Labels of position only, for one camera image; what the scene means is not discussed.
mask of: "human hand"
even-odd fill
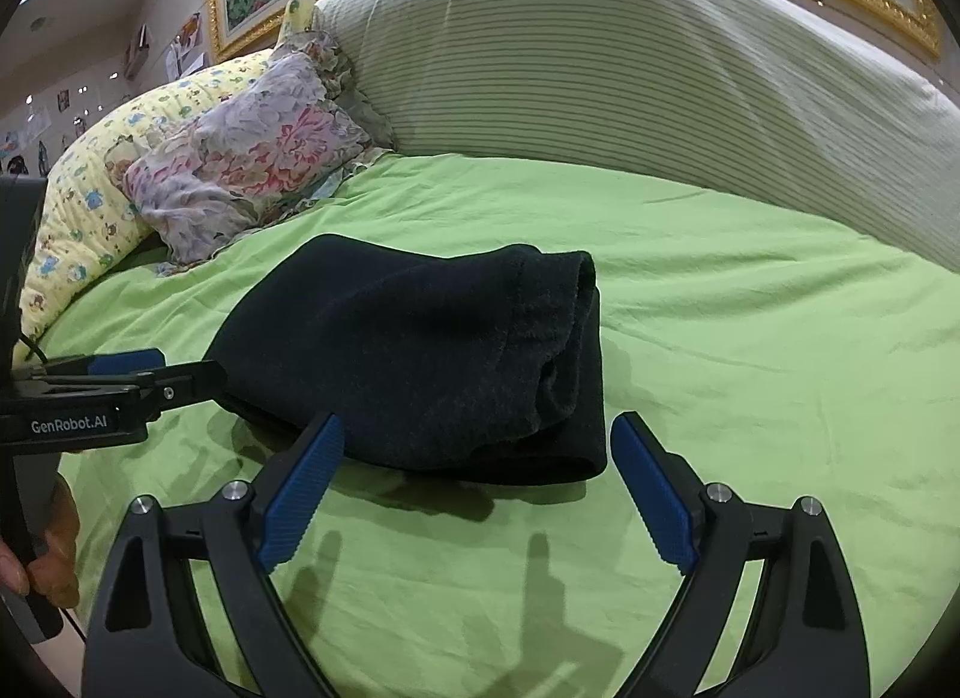
[[[75,571],[80,516],[70,488],[59,474],[52,511],[50,525],[44,534],[47,552],[26,569],[0,540],[0,581],[20,595],[26,595],[32,588],[46,596],[54,606],[73,609],[80,603],[80,583]]]

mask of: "floral pillowcase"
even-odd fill
[[[114,182],[170,247],[171,262],[209,259],[302,208],[304,198],[328,196],[336,189],[328,184],[384,153],[330,99],[341,82],[320,78],[317,64],[332,55],[331,46],[313,56],[277,52],[255,83],[148,153],[134,142],[113,147]]]

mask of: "black gripper frame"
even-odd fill
[[[642,490],[635,494],[631,457],[659,468],[689,522],[685,533],[668,534],[679,535],[682,548],[661,549],[669,562],[685,562],[683,585],[617,698],[869,698],[853,582],[819,501],[802,497],[781,509],[745,503],[726,485],[704,485],[632,412],[614,423],[611,450],[655,543],[651,519],[659,509],[641,505]],[[687,554],[688,562],[670,559]],[[763,571],[736,660],[726,680],[698,693],[751,559],[762,559]]]
[[[320,413],[250,484],[231,482],[207,502],[167,509],[136,498],[90,618],[83,698],[335,698],[269,573],[293,556],[343,449],[339,420]],[[318,452],[323,468],[296,484]],[[258,693],[224,677],[189,561],[209,562]]]
[[[213,361],[166,366],[155,348],[90,354],[13,368],[0,381],[0,538],[27,565],[37,557],[19,489],[16,458],[136,444],[147,423],[190,403],[207,401],[226,385]],[[28,476],[26,483],[53,489],[54,479]],[[64,626],[61,613],[35,591],[26,598],[42,634],[51,639]]]

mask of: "black fleece fabric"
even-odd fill
[[[227,410],[291,439],[320,410],[347,457],[491,484],[606,467],[600,296],[586,252],[427,257],[308,241],[230,312],[206,354]]]

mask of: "yellow patterned pillowcase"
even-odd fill
[[[24,334],[40,337],[70,300],[152,233],[113,186],[104,165],[118,139],[133,136],[146,143],[157,130],[169,131],[176,122],[210,110],[256,81],[270,52],[232,59],[142,94],[91,127],[56,160],[20,298]],[[25,353],[21,344],[16,359]]]
[[[277,37],[277,47],[285,43],[291,35],[313,30],[314,6],[317,0],[287,0],[286,10],[283,12],[283,21],[280,22],[280,35]]]

